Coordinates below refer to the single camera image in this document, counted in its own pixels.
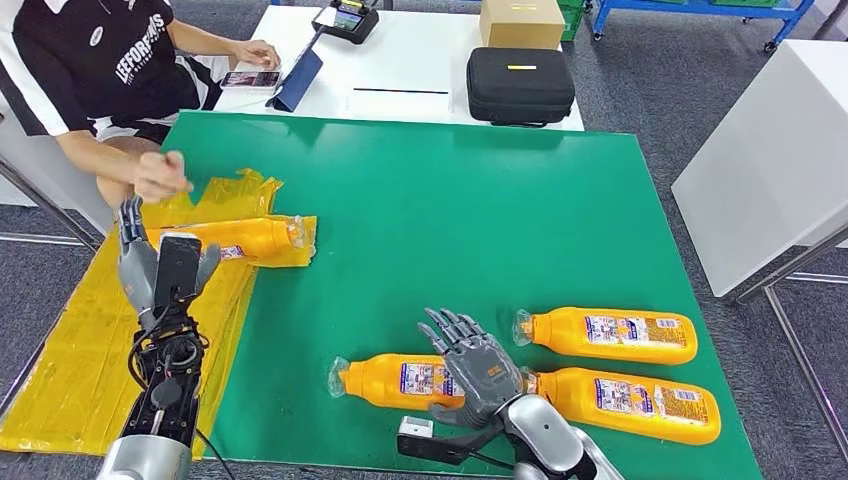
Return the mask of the person's left hand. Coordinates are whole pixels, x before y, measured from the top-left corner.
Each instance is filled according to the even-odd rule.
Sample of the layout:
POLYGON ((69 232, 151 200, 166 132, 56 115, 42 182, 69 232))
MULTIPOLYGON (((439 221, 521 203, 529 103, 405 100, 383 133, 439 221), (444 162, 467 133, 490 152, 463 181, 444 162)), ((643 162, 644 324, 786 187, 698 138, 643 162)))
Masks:
POLYGON ((231 69, 239 63, 247 63, 264 70, 275 70, 280 64, 276 49, 263 40, 230 40, 229 51, 231 69))

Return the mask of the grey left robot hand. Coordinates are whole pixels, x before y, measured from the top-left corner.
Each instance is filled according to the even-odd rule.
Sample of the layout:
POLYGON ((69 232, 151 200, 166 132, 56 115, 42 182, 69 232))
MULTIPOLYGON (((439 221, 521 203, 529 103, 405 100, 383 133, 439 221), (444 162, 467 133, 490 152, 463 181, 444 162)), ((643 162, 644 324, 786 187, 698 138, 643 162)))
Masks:
POLYGON ((202 249, 194 234, 167 233, 155 249, 141 215, 142 199, 123 200, 118 209, 123 291, 139 323, 151 328, 165 314, 184 313, 204 290, 221 262, 217 244, 202 249))

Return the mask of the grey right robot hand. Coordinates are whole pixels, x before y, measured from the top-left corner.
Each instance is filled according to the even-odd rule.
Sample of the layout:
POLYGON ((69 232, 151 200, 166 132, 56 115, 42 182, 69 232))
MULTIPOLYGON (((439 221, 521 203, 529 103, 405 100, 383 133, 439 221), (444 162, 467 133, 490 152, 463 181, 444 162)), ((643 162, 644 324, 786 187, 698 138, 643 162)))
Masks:
POLYGON ((425 313, 431 322, 420 322, 418 329, 464 391, 462 406, 432 403, 430 415, 447 425, 487 427, 505 405, 524 393, 518 367, 500 342, 472 317, 444 308, 427 308, 425 313))

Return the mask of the person's right hand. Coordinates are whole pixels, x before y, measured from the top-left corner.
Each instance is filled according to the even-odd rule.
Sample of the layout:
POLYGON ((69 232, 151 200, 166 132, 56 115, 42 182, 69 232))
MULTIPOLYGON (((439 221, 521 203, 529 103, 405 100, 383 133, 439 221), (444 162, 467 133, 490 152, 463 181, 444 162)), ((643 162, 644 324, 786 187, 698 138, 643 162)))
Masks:
POLYGON ((134 170, 133 186, 145 203, 158 203, 194 189, 185 174, 184 156, 177 150, 143 153, 134 170))

